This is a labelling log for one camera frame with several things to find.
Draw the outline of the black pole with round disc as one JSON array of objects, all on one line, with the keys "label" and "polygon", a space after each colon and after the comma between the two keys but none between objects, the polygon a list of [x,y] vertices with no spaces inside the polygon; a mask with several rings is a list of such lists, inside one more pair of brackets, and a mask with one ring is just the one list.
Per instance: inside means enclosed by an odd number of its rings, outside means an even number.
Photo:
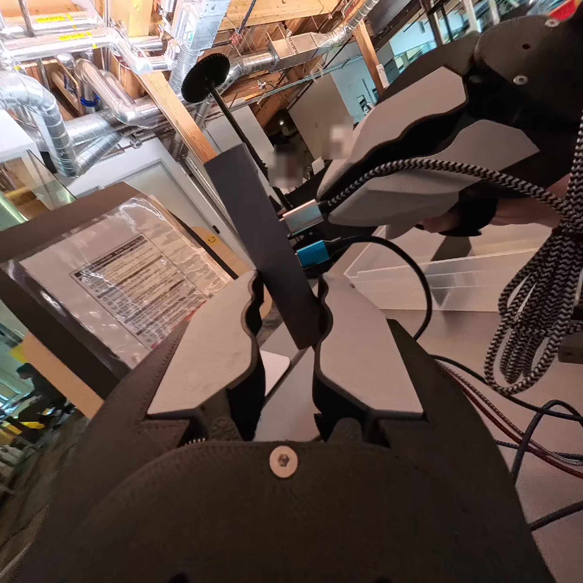
[{"label": "black pole with round disc", "polygon": [[247,146],[259,170],[268,179],[267,165],[260,158],[222,98],[223,86],[232,84],[240,77],[237,67],[235,61],[230,61],[223,53],[210,54],[197,62],[186,74],[181,86],[181,95],[186,102],[191,104],[198,104],[212,97],[237,136]]}]

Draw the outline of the wooden ceiling beam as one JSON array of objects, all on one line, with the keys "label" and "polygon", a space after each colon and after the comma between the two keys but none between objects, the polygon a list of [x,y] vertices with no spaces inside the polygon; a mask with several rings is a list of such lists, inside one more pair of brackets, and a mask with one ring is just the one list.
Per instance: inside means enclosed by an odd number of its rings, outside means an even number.
[{"label": "wooden ceiling beam", "polygon": [[186,106],[171,89],[163,72],[158,71],[136,77],[192,154],[203,164],[217,156]]}]

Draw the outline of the white door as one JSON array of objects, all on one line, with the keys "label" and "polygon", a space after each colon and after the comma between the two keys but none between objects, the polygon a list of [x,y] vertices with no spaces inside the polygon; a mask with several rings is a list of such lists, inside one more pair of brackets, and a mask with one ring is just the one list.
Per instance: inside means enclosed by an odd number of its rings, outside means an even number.
[{"label": "white door", "polygon": [[204,229],[215,236],[224,234],[222,223],[207,213],[209,206],[198,186],[176,164],[157,160],[128,175],[124,182],[156,199],[191,230]]}]

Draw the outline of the dark grey usb hub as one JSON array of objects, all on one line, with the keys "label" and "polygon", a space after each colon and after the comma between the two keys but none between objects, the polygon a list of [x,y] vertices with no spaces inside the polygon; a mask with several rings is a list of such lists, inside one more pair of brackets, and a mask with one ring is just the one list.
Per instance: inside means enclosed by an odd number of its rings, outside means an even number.
[{"label": "dark grey usb hub", "polygon": [[317,297],[247,146],[240,143],[222,152],[205,169],[295,345],[316,346],[321,337]]}]

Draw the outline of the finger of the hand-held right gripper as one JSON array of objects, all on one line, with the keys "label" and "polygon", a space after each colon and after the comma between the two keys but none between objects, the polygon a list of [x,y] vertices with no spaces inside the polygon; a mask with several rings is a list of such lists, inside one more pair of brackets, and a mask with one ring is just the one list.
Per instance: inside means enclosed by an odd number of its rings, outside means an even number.
[{"label": "finger of the hand-held right gripper", "polygon": [[445,116],[467,101],[462,77],[439,68],[376,105],[358,125],[353,159],[363,160],[373,149],[404,137],[418,123]]},{"label": "finger of the hand-held right gripper", "polygon": [[[352,132],[351,150],[334,160],[318,188],[319,202],[331,202],[365,173],[384,163],[435,159],[508,171],[528,168],[540,147],[524,131],[491,120],[362,120]],[[399,237],[423,219],[451,210],[460,200],[487,198],[492,186],[445,170],[403,169],[373,177],[343,202],[324,212],[332,224],[387,225]]]}]

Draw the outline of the clear plastic box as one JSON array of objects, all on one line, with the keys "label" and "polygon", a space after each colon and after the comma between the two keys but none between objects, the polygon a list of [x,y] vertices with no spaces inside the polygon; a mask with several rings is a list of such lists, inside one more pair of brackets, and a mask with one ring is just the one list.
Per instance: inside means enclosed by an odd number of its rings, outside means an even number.
[{"label": "clear plastic box", "polygon": [[[497,312],[502,290],[531,259],[535,249],[449,259],[421,264],[441,311]],[[426,299],[412,268],[406,264],[361,269],[355,261],[345,275],[382,310],[423,310]]]}]

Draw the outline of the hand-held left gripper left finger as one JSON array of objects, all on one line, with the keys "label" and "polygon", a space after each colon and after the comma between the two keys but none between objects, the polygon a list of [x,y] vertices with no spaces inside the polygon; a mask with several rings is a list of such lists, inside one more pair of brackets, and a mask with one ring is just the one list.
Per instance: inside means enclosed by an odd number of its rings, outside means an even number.
[{"label": "hand-held left gripper left finger", "polygon": [[258,421],[265,368],[257,333],[264,284],[257,271],[231,281],[189,320],[148,409],[155,419],[226,413]]}]

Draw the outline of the laminated instruction sheet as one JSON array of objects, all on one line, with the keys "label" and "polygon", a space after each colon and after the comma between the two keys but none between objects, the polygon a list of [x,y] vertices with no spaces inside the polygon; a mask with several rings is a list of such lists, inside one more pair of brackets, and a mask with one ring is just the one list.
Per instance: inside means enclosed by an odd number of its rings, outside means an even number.
[{"label": "laminated instruction sheet", "polygon": [[114,370],[136,367],[233,278],[147,195],[9,262],[11,277]]}]

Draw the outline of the white flat pad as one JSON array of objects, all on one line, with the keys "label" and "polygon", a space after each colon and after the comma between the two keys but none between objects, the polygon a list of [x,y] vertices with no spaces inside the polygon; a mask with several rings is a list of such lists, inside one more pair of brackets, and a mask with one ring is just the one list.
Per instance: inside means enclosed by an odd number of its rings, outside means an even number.
[{"label": "white flat pad", "polygon": [[291,360],[265,350],[260,350],[259,354],[265,371],[265,397],[268,397],[290,368]]}]

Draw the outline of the instruction sheet on white stand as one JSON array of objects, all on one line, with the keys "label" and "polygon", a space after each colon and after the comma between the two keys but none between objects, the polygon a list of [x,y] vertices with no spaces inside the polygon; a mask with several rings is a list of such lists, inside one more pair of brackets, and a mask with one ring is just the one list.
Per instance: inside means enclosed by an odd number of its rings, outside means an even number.
[{"label": "instruction sheet on white stand", "polygon": [[[69,365],[102,398],[106,398],[133,368],[117,366],[113,371],[107,368],[86,342],[80,342],[69,328],[62,324],[55,310],[41,305],[27,285],[11,277],[8,272],[9,262],[138,195],[145,194],[125,183],[119,183],[1,231],[1,300],[30,333]],[[188,321],[178,324],[170,334]]]}]

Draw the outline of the person's right hand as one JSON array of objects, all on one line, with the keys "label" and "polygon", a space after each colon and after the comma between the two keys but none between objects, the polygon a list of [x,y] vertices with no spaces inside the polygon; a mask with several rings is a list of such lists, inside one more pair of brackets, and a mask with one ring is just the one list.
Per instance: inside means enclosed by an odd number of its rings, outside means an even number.
[{"label": "person's right hand", "polygon": [[550,206],[532,198],[478,200],[460,203],[446,213],[423,219],[418,228],[447,236],[478,236],[488,225],[507,226],[540,224],[551,229],[560,223],[560,215]]}]

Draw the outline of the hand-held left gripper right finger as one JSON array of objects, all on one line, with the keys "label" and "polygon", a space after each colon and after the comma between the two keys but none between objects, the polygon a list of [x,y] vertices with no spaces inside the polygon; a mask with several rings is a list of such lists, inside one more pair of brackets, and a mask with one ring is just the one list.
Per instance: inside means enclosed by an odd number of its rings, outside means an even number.
[{"label": "hand-held left gripper right finger", "polygon": [[421,419],[423,406],[383,312],[343,275],[324,275],[318,299],[324,324],[314,358],[318,410],[354,419]]}]

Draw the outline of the silver insulated duct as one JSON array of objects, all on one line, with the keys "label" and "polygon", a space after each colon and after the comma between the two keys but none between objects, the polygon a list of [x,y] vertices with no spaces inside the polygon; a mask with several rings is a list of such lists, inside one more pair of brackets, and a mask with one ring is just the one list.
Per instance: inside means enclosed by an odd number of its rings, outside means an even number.
[{"label": "silver insulated duct", "polygon": [[161,113],[151,99],[135,101],[109,72],[85,59],[75,62],[77,78],[105,105],[103,111],[65,122],[55,96],[35,78],[18,73],[1,58],[1,108],[28,110],[53,164],[64,177],[79,177],[111,152],[124,132],[153,129]]}]

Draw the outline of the spiral metal duct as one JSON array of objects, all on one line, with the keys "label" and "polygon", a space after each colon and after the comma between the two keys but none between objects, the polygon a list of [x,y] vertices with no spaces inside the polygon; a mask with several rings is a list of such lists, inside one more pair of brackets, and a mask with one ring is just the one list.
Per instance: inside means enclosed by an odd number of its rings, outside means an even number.
[{"label": "spiral metal duct", "polygon": [[[233,58],[232,60],[231,59],[229,60],[235,61],[235,64],[238,65],[237,72],[240,74],[240,77],[232,84],[230,85],[227,84],[223,86],[224,88],[223,92],[225,92],[231,85],[235,84],[241,77],[263,70],[273,69],[277,63],[276,57],[269,51],[240,55]],[[191,62],[192,67],[190,69],[186,69],[188,62],[184,60],[179,60],[177,62],[176,67],[172,70],[170,75],[169,84],[171,86],[171,89],[184,102],[186,101],[181,95],[181,86],[182,83],[184,82],[184,79],[186,78],[186,74],[194,67],[194,65],[196,65],[196,63]]]}]

